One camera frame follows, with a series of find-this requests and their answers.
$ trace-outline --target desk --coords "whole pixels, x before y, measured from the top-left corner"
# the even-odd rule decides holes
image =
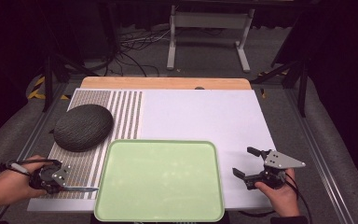
[[[194,90],[194,87],[198,86],[208,90]],[[89,87],[115,89],[87,89]],[[100,161],[103,161],[103,151],[115,139],[207,140],[211,141],[217,149],[225,208],[240,210],[270,207],[267,197],[258,190],[247,190],[244,183],[232,174],[233,167],[244,171],[247,175],[255,175],[263,170],[262,160],[246,152],[248,146],[260,149],[275,148],[255,92],[249,87],[249,82],[240,78],[86,77],[81,88],[76,90],[70,108],[79,105],[79,95],[90,96],[90,92],[99,91],[108,93],[106,99],[109,99],[109,102],[106,105],[117,121],[112,133],[116,137],[108,137],[100,147],[92,150],[99,153],[97,156],[75,154],[68,159],[68,152],[60,152],[58,146],[54,144],[49,157],[60,161],[62,161],[61,158],[65,158],[67,161],[63,160],[62,162],[73,164],[73,170],[76,166],[88,163],[85,160],[86,157],[92,160],[94,157],[100,157],[97,162],[95,160],[89,162],[93,166],[91,175],[98,176],[98,172],[95,172],[98,168],[95,167],[98,166],[98,163],[102,163]],[[130,97],[130,100],[117,99],[113,95],[119,95],[119,93],[111,91],[131,91],[132,93],[127,95],[136,97]],[[140,112],[130,116],[116,116],[117,111],[120,113],[123,111]],[[139,120],[136,125],[128,121],[132,127],[139,127],[139,131],[137,129],[136,133],[128,132],[131,128],[122,124],[122,120],[127,120],[127,118],[136,120],[136,122]],[[88,182],[90,183],[88,186],[98,186],[99,178],[94,179],[96,182]],[[60,196],[60,194],[54,195],[55,198],[47,196],[46,198],[32,199],[28,211],[93,211],[95,193],[86,193],[87,195],[83,193],[85,195],[76,195],[75,198],[72,197],[73,195]]]

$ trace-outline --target hand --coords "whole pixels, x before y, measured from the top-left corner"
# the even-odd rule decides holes
[[[295,179],[295,171],[293,169],[287,169],[286,173]],[[286,177],[286,181],[295,185],[289,177]],[[260,189],[260,191],[269,198],[272,207],[280,217],[300,216],[297,204],[297,195],[288,185],[285,184],[280,189],[272,189],[263,182],[257,182],[255,183],[255,187]]]
[[[28,160],[41,160],[40,156],[33,156]],[[22,166],[32,174],[48,162],[34,162]],[[36,198],[47,194],[44,189],[33,189],[29,186],[29,176],[5,170],[0,174],[0,206],[16,203],[24,199]]]

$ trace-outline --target table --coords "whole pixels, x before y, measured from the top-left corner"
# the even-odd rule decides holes
[[[194,90],[199,86],[206,90]],[[247,175],[263,170],[262,160],[247,153],[246,147],[275,148],[255,92],[246,79],[86,77],[77,91],[98,90],[143,92],[138,139],[209,140],[215,144],[226,210],[270,207],[267,197],[258,190],[247,190],[232,174],[233,167]],[[28,211],[92,212],[95,200],[87,197],[32,199]]]

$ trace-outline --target plastic tray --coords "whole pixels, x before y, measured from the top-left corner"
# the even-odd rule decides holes
[[[209,222],[223,214],[212,143],[117,140],[109,147],[94,209],[100,221]]]

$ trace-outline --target cable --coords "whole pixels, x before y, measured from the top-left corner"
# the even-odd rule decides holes
[[[149,47],[151,44],[156,43],[161,39],[169,40],[167,38],[163,38],[169,31],[170,30],[161,30],[156,33],[151,32],[150,35],[148,35],[148,36],[142,36],[142,37],[137,37],[137,38],[133,38],[133,39],[121,40],[120,41],[121,47],[123,47],[125,49],[136,49],[136,50],[145,49],[145,48]]]
[[[123,66],[121,66],[121,64],[117,61],[117,58],[115,58],[115,60],[116,60],[116,63],[118,64],[118,66],[120,66],[120,75],[121,76],[124,76],[124,73],[123,73]]]
[[[266,213],[256,213],[256,214],[253,214],[253,213],[247,213],[247,212],[244,212],[244,211],[239,211],[241,214],[243,215],[246,215],[247,217],[266,217],[270,214],[274,214],[276,213],[275,211],[270,211],[270,212],[266,212]]]
[[[289,174],[286,174],[287,176],[289,176],[289,178],[293,181],[293,183],[297,186],[296,184],[296,181],[289,175]],[[303,195],[300,193],[300,191],[298,191],[298,188],[296,186],[293,186],[290,182],[288,181],[285,181],[285,183],[290,187],[292,188],[292,190],[295,191],[295,193],[297,194],[297,198],[298,196],[301,198],[301,200],[303,201],[305,207],[307,208],[307,212],[308,212],[308,216],[310,218],[310,224],[313,224],[313,220],[312,220],[312,215],[310,213],[310,208],[307,204],[307,202],[305,201],[305,198],[303,197]]]
[[[10,171],[17,172],[21,175],[31,176],[31,174],[25,168],[21,167],[21,165],[34,163],[34,162],[52,162],[54,164],[57,164],[57,163],[61,164],[57,160],[49,160],[49,159],[28,160],[28,161],[7,161],[5,163],[0,164],[0,172],[3,172],[5,170],[10,170]]]
[[[131,63],[124,63],[124,64],[130,65],[130,66],[137,66],[136,64],[131,64]],[[156,69],[157,75],[158,75],[158,77],[159,77],[159,70],[158,70],[158,68],[157,68],[156,66],[153,66],[153,65],[142,65],[142,64],[141,64],[141,66],[142,66],[142,67],[152,67],[152,68]]]
[[[89,67],[86,69],[88,69],[90,71],[98,71],[100,69],[103,69],[113,61],[113,58],[114,58],[114,56],[109,56],[105,63],[101,63],[101,64],[98,64],[98,65],[95,65],[93,67]],[[76,69],[71,69],[71,68],[66,68],[66,69],[72,74],[83,74],[83,72],[78,71]]]
[[[133,62],[135,62],[136,65],[138,65],[138,67],[139,67],[139,68],[142,70],[142,72],[144,73],[144,76],[147,77],[145,70],[143,69],[143,67],[142,67],[140,64],[138,64],[138,63],[135,61],[135,59],[133,59],[130,55],[128,55],[128,54],[126,54],[126,53],[121,52],[121,54],[123,54],[124,56],[128,57],[128,58],[131,59]]]
[[[286,174],[286,176],[288,176],[293,181],[293,184],[290,183],[287,180],[285,181],[285,184],[287,184],[296,193],[297,199],[299,197],[302,200],[302,202],[304,203],[305,207],[307,208],[308,216],[310,218],[310,224],[313,224],[312,215],[311,215],[311,212],[310,212],[310,207],[308,206],[307,202],[305,201],[304,196],[298,190],[298,186],[297,186],[296,181],[289,174]],[[243,212],[243,211],[239,211],[239,212],[241,214],[243,214],[243,215],[248,216],[248,217],[265,217],[267,215],[275,213],[275,211],[270,211],[270,212],[266,212],[266,213],[258,213],[258,214],[252,214],[252,213],[247,213],[247,212]]]

